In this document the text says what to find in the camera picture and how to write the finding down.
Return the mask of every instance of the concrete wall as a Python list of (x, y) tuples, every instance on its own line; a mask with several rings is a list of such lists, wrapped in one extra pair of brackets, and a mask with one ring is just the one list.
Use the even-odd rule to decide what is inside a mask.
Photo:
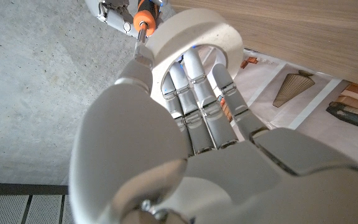
[(79, 119), (134, 44), (83, 0), (0, 1), (0, 183), (67, 184)]

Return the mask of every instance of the perforated metal floor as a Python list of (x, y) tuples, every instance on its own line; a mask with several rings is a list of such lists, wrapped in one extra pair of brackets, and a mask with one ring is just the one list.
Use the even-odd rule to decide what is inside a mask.
[(22, 223), (28, 199), (28, 195), (0, 195), (0, 223)]
[(74, 224), (70, 198), (68, 195), (0, 195), (0, 223)]

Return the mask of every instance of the orange part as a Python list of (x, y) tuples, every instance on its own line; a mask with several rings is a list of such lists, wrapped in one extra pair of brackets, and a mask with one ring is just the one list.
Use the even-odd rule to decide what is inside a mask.
[(258, 58), (249, 57), (249, 58), (247, 59), (247, 62), (256, 64), (256, 63), (258, 63)]
[(134, 16), (134, 27), (138, 32), (140, 31), (141, 22), (145, 22), (149, 26), (146, 32), (146, 36), (152, 35), (155, 31), (155, 20), (153, 15), (147, 10), (137, 12), (137, 14)]

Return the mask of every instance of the metal grate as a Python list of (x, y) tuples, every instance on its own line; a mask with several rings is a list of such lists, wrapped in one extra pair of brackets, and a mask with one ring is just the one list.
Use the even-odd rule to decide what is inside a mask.
[(65, 196), (65, 206), (63, 209), (63, 220), (62, 224), (74, 224), (73, 213), (71, 212), (70, 196)]
[(61, 195), (33, 195), (25, 224), (59, 224)]
[(0, 223), (20, 224), (28, 195), (0, 195)]

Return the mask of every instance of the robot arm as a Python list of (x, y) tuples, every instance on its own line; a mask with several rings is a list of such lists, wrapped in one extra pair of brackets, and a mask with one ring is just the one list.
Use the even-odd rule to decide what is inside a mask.
[(135, 15), (134, 20), (134, 17), (128, 11), (129, 0), (85, 0), (85, 2), (92, 15), (101, 22), (105, 22), (107, 25), (132, 37), (138, 36), (139, 26), (134, 24), (134, 21), (139, 22), (139, 18), (141, 19), (144, 16), (141, 11), (153, 12), (153, 16), (148, 17), (150, 19), (149, 24), (153, 22), (157, 26), (159, 8), (168, 3), (167, 0), (139, 1), (138, 13)]

